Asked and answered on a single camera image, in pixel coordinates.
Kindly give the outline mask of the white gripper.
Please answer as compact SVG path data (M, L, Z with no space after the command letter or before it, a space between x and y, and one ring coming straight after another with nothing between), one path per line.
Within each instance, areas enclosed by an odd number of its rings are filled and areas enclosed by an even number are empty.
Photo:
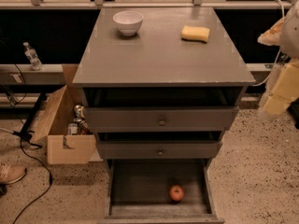
M299 1L257 41L266 46L278 46L291 58L299 58ZM299 62L274 65L260 100L261 119L276 119L299 98Z

